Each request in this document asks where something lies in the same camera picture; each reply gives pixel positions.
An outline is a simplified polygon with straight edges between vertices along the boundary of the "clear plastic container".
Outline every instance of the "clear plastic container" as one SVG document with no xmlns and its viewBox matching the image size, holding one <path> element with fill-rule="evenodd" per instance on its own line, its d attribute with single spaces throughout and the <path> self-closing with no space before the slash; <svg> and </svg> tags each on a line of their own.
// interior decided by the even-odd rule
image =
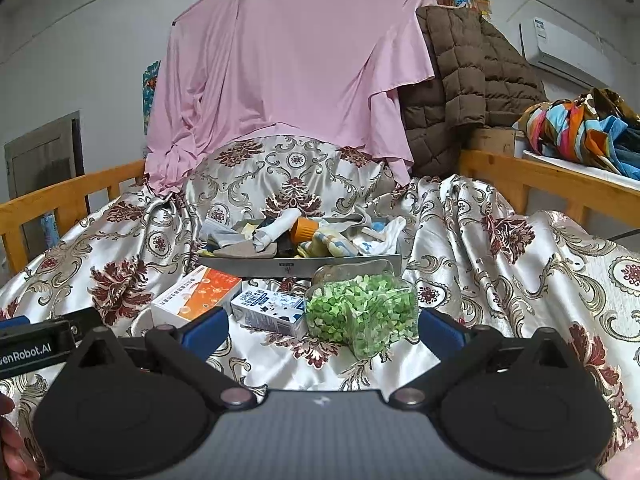
<svg viewBox="0 0 640 480">
<path fill-rule="evenodd" d="M 388 260 L 321 267 L 312 284 L 305 317 L 313 337 L 348 344 L 358 359 L 367 359 L 417 336 L 415 287 L 396 278 Z"/>
</svg>

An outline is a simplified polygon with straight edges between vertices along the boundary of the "metal tray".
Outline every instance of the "metal tray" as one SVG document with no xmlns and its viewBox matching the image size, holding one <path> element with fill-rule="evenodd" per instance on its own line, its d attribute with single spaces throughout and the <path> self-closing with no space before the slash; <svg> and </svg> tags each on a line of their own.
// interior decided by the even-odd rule
<svg viewBox="0 0 640 480">
<path fill-rule="evenodd" d="M 341 218 L 325 218 L 329 223 L 341 222 Z M 387 218 L 372 217 L 373 222 L 387 223 Z M 247 223 L 259 224 L 262 219 L 243 220 L 234 229 L 241 228 Z M 402 256 L 399 249 L 396 254 L 389 256 L 346 256 L 344 258 L 212 258 L 200 256 L 201 265 L 221 270 L 238 278 L 311 278 L 316 270 L 325 265 L 361 264 L 372 260 L 389 260 L 396 276 L 400 276 Z"/>
</svg>

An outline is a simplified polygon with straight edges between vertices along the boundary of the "brown puffer jacket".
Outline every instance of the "brown puffer jacket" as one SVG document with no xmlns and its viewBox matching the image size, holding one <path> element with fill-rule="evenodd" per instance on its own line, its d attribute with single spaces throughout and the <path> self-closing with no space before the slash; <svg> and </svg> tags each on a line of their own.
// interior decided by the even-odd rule
<svg viewBox="0 0 640 480">
<path fill-rule="evenodd" d="M 511 126 L 546 96 L 529 63 L 477 11 L 429 6 L 416 15 L 436 77 L 398 89 L 412 174 L 448 176 L 471 130 Z"/>
</svg>

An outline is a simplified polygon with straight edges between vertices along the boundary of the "gray door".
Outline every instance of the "gray door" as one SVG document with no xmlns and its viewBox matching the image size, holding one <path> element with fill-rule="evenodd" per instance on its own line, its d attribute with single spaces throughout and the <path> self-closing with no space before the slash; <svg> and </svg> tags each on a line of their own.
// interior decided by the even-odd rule
<svg viewBox="0 0 640 480">
<path fill-rule="evenodd" d="M 4 158 L 9 197 L 17 198 L 77 176 L 81 162 L 76 164 L 78 146 L 74 150 L 74 140 L 79 144 L 77 112 L 6 143 Z M 47 248 L 40 218 L 23 225 L 22 232 L 30 260 Z"/>
</svg>

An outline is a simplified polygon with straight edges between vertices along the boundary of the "air conditioner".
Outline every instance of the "air conditioner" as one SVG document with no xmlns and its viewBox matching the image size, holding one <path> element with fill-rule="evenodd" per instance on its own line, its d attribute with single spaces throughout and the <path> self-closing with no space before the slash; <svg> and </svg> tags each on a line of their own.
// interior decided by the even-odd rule
<svg viewBox="0 0 640 480">
<path fill-rule="evenodd" d="M 612 86 L 607 56 L 564 28 L 540 18 L 520 23 L 522 53 L 532 65 L 585 88 Z"/>
</svg>

